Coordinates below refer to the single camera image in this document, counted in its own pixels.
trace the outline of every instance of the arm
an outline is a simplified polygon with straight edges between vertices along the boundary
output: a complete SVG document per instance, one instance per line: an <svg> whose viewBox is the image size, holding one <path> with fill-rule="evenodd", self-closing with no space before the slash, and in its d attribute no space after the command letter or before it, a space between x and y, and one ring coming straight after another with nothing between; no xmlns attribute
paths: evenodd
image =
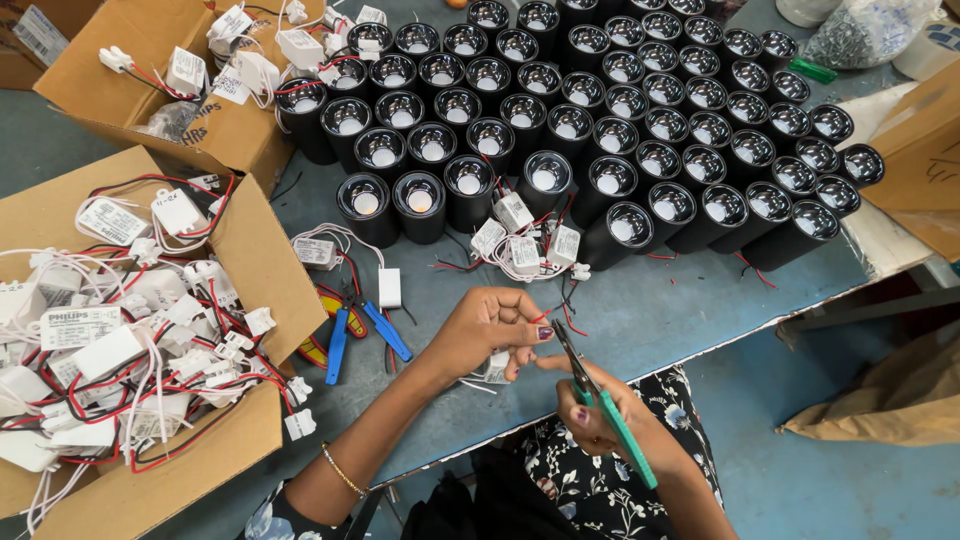
<svg viewBox="0 0 960 540"><path fill-rule="evenodd" d="M571 372L566 355L538 358L535 362L541 368ZM703 472L677 439L622 380L588 361L584 361L584 366L597 384L610 392L647 458L657 477L657 494L678 536L683 540L736 540L736 532L704 481ZM557 383L557 398L557 413L584 452L626 455L602 413L596 408L577 404L570 380Z"/></svg>
<svg viewBox="0 0 960 540"><path fill-rule="evenodd" d="M329 447L340 470L366 488L396 442L423 407L457 378L479 367L494 349L511 348L509 379L525 364L533 346L553 337L553 329L527 321L541 315L526 292L476 287L454 308L430 345L403 370L367 410ZM285 488L297 512L317 523L339 526L359 500L321 454Z"/></svg>

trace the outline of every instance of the gold bangle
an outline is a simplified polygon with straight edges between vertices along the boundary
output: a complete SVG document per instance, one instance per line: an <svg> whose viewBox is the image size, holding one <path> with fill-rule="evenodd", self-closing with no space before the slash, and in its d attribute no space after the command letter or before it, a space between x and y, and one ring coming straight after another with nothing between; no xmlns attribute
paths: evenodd
<svg viewBox="0 0 960 540"><path fill-rule="evenodd" d="M338 475L340 475L340 478L343 479L348 486L350 486L350 489L357 492L357 494L360 496L361 499L370 495L370 489L363 489L363 488L357 487L357 484L350 481L350 479L347 478L347 475L345 475L344 472L340 470L340 467L337 467L337 464L333 462L333 457L330 457L330 452L328 452L326 449L326 447L329 444L330 443L326 441L321 441L320 448L324 450L324 456L326 456L326 460L330 462L330 466L333 467L333 470L336 471Z"/></svg>

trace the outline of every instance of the cardboard box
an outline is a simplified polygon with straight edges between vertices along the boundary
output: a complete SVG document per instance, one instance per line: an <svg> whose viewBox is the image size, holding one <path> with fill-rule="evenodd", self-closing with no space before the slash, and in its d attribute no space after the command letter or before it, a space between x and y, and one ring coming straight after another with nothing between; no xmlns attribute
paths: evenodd
<svg viewBox="0 0 960 540"><path fill-rule="evenodd" d="M258 2L275 12L280 3ZM318 18L324 12L323 0L303 3L308 17ZM131 126L146 125L151 114L172 103L172 98L113 72L98 59L101 48L116 45L144 71L151 73L155 67L162 75L174 47L179 46L206 61L212 80L216 68L207 48L206 32L233 4L218 3L216 12L212 12L199 0L107 0L34 90L67 117L121 148L142 144L159 156L203 171L252 173L269 194L294 151L293 143L284 140L276 125L273 107L261 110L252 98L239 105L211 94L184 134L183 144L144 135ZM266 58L282 72L288 61L274 41L276 17L248 11L259 17L248 35L260 42ZM286 18L282 27L292 28ZM240 50L260 49L250 43Z"/></svg>
<svg viewBox="0 0 960 540"><path fill-rule="evenodd" d="M903 96L870 144L887 173L863 196L945 259L960 259L960 61Z"/></svg>
<svg viewBox="0 0 960 540"><path fill-rule="evenodd" d="M0 251L46 248L79 251L94 240L73 224L78 205L95 187L119 184L147 173L156 164L142 146L55 178L0 200ZM167 183L140 182L114 191L149 205ZM210 247L227 270L246 309L268 306L276 328L263 340L276 362L294 352L325 319L313 283L297 260L257 182L236 189ZM28 255L0 258L0 276L25 280ZM194 424L199 429L217 416ZM149 472L134 476L127 467L105 467L99 478L62 500L37 530L47 538L129 539L139 536L201 496L253 465L282 444L279 397L271 384L259 384L233 412L189 449ZM188 438L182 430L170 448ZM160 445L148 454L162 453ZM0 460L0 517L30 506L39 475Z"/></svg>
<svg viewBox="0 0 960 540"><path fill-rule="evenodd" d="M6 0L0 2L0 88L29 90L43 75L49 63L56 59L59 47L49 47L50 38L57 34L69 40L84 27L103 0ZM33 44L18 37L13 28L33 6L55 30L39 36L25 35ZM34 51L44 53L43 57Z"/></svg>

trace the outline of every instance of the green-handled wire cutter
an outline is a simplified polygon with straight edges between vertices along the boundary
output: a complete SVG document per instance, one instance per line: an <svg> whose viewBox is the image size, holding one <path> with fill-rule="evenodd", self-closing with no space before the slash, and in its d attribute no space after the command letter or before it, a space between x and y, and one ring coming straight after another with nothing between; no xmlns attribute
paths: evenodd
<svg viewBox="0 0 960 540"><path fill-rule="evenodd" d="M577 394L577 403L600 409L604 418L607 419L607 423L610 424L613 432L616 433L616 438L620 440L620 445L627 451L627 461L630 462L634 471L640 474L643 483L649 489L654 489L657 487L657 479L654 477L654 472L650 470L650 464L647 463L647 458L643 456L643 451L640 450L640 446L636 443L634 435L630 433L627 424L623 421L623 417L620 416L620 411L617 410L610 392L601 389L600 385L587 373L581 361L584 356L578 354L577 350L573 348L573 342L570 341L570 335L566 333L564 324L558 319L553 319L550 325L553 327L557 339L560 340L560 344L564 346L566 354L570 357L570 367L573 369L573 390Z"/></svg>

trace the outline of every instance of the brown paper bag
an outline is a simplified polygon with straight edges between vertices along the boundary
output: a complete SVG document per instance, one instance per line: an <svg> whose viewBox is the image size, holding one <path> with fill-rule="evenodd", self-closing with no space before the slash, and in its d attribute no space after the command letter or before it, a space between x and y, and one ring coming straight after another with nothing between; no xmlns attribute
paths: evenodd
<svg viewBox="0 0 960 540"><path fill-rule="evenodd" d="M784 429L830 441L960 442L960 321L887 356L844 395L807 408Z"/></svg>

